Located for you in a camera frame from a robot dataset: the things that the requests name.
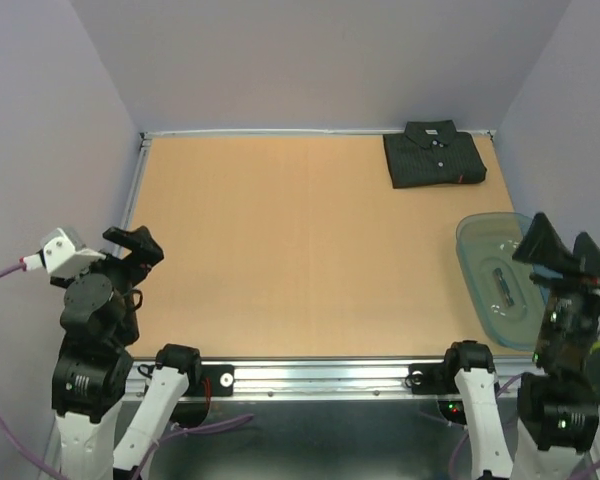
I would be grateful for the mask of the black pinstriped long sleeve shirt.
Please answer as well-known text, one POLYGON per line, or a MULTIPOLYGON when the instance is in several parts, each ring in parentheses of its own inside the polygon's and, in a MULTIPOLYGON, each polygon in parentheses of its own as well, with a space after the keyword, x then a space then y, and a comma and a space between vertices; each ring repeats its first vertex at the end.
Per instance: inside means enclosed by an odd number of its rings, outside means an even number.
POLYGON ((401 133, 382 137, 394 189, 482 183, 487 168, 473 136, 452 120, 408 122, 401 133))

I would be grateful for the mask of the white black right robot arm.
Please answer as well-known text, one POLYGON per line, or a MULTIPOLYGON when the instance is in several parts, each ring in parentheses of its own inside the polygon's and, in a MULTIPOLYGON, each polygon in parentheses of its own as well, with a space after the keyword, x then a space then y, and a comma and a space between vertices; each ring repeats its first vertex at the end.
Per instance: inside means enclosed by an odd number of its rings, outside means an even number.
POLYGON ((531 281, 548 291, 532 362, 537 373, 515 378, 517 448, 507 449, 490 349, 454 342, 440 366, 443 384, 459 394, 474 479, 570 479, 600 425, 600 248, 586 232, 564 245, 536 213, 514 261, 549 270, 531 281))

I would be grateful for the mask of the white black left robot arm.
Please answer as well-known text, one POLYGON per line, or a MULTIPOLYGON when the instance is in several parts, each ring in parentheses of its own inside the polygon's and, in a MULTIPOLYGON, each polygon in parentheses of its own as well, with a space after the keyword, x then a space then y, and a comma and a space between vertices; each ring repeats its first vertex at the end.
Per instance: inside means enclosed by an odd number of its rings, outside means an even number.
POLYGON ((50 282, 64 290, 64 337, 52 376, 60 472, 68 479, 144 479, 178 400, 202 384, 201 356, 196 348, 165 345, 139 410, 122 439, 115 438, 133 367, 128 348, 139 338, 139 285, 164 252, 145 226, 111 227, 103 237, 127 255, 93 250, 69 227, 42 242, 50 282))

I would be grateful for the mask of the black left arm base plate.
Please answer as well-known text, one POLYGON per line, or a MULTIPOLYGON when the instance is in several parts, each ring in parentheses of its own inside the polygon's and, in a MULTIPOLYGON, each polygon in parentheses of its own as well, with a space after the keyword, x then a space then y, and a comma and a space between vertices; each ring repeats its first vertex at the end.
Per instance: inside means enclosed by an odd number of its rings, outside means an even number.
POLYGON ((185 397, 231 397, 233 395, 235 368, 231 364, 203 364, 200 382, 190 385, 185 397))

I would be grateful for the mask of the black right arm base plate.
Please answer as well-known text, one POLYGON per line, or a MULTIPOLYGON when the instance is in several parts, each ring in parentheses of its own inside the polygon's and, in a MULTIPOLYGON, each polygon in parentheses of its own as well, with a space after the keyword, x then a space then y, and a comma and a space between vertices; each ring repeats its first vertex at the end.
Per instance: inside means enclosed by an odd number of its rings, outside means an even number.
POLYGON ((481 370, 481 367, 451 366, 445 362, 411 364, 404 384, 414 395, 452 395, 459 389, 455 376, 460 371, 481 370))

